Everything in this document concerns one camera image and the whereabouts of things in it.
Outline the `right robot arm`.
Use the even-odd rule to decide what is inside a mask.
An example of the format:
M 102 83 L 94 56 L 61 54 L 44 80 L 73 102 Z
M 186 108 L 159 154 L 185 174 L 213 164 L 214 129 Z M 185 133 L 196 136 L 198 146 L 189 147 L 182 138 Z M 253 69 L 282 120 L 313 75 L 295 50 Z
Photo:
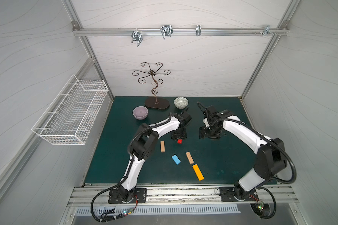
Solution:
M 246 144 L 255 154 L 253 167 L 235 183 L 230 191 L 238 201 L 244 201 L 256 188 L 269 182 L 287 167 L 287 159 L 278 149 L 284 143 L 280 139 L 270 139 L 252 129 L 228 110 L 217 111 L 213 106 L 205 107 L 197 102 L 204 114 L 204 126 L 200 127 L 200 139 L 219 140 L 222 131 L 228 131 Z

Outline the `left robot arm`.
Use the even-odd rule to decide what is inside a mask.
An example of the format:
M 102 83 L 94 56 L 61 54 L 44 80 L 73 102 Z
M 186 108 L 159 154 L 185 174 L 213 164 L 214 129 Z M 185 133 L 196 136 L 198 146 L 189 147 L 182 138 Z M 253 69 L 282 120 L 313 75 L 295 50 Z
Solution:
M 141 124 L 128 146 L 130 160 L 117 187 L 123 202 L 129 202 L 133 198 L 141 169 L 154 152 L 158 140 L 168 133 L 179 135 L 182 139 L 186 135 L 186 127 L 191 119 L 191 115 L 183 111 L 180 114 L 170 114 L 168 119 L 155 124 Z

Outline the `natural wood block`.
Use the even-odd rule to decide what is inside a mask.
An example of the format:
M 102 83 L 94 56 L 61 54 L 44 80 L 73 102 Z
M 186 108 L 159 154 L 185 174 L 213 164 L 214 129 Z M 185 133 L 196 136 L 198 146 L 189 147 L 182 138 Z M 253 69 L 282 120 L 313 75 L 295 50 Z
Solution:
M 161 147 L 161 153 L 164 153 L 165 152 L 165 142 L 164 141 L 160 142 L 160 147 Z
M 193 158 L 192 158 L 190 152 L 187 152 L 187 153 L 186 153 L 186 156 L 187 156 L 187 158 L 188 158 L 188 161 L 189 161 L 190 165 L 193 165 L 193 164 L 194 164 L 194 160 L 193 160 Z

